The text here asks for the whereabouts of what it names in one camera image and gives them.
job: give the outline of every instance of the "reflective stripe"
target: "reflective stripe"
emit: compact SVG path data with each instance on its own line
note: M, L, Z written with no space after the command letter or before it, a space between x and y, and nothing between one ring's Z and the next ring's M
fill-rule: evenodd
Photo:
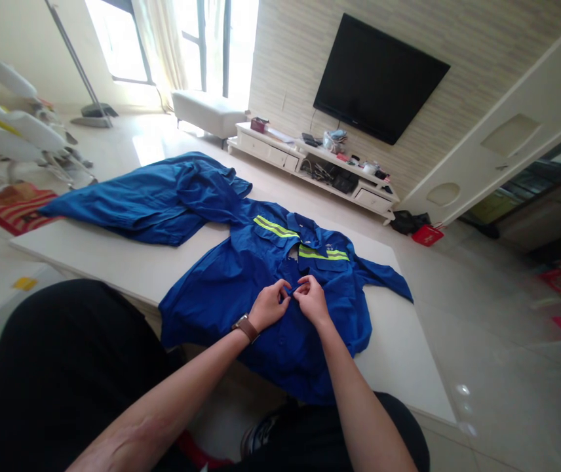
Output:
M304 258L313 258L313 259L347 260L347 261L350 261L350 259L348 259L348 257L346 257L346 256L329 256L329 257L325 258L324 256L321 256L320 254L312 254L310 252L299 252L298 256L304 257Z
M281 225L277 225L276 223L272 223L269 220L266 220L263 216L258 215L257 218L262 221L266 226L269 227L273 227L276 228L277 230L279 230L281 233L283 234L291 234L293 236L298 236L298 233L296 233L295 231L292 231L291 229L285 229L283 228Z
M254 218L254 222L257 223L260 227L271 231L279 237L300 237L295 231L284 229L282 226L269 222L261 215L258 215L256 218Z
M327 250L326 254L328 257L324 257L322 254L317 252L315 249L307 247L305 245L300 245L298 248L298 256L304 258L312 258L312 259L325 259L325 260L347 260L348 255L344 251L338 250Z

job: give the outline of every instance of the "knee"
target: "knee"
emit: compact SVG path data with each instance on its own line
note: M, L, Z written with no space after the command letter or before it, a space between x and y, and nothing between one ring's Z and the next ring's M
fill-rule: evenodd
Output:
M47 325L61 315L90 313L96 300L112 296L105 283L88 279L59 282L38 290L12 313L6 326Z
M409 408L388 393L375 392L403 438L419 472L429 472L429 448L420 425Z

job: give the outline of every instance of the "tv stand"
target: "tv stand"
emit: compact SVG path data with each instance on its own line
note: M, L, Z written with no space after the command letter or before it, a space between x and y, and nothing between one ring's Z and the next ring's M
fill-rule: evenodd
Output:
M250 123L248 122L239 123L237 125L237 137L228 140L228 152L232 153L234 149L239 149L262 161L267 161L305 182L323 188L333 195L337 195L379 214L385 218L384 226L395 219L392 209L400 199L392 185L365 173L357 166L351 166L340 161L335 154L321 146L310 146L301 139L296 139L293 144L285 144L272 137L269 133L260 133L250 129ZM356 174L359 177L357 187L352 192L343 193L333 188L330 184L312 179L308 172L300 170L305 159L310 161L326 161L340 169Z

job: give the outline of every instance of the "wrist watch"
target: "wrist watch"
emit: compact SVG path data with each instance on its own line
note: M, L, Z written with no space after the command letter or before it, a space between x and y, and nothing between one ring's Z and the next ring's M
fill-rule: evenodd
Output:
M248 336L248 339L250 339L250 344L253 344L259 337L259 332L254 326L252 326L252 323L248 319L247 313L239 318L239 320L235 324L233 324L231 330L235 330L237 328L240 328L246 334L246 336Z

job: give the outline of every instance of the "hand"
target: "hand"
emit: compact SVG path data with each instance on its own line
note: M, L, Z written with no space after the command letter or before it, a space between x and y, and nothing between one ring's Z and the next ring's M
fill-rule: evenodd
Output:
M332 323L328 314L324 290L312 275L305 275L299 281L299 286L294 292L294 297L300 304L302 313L313 323L316 329Z
M276 323L287 311L291 297L287 295L285 288L291 290L292 286L288 281L280 279L274 285L261 290L254 300L248 320L258 332Z

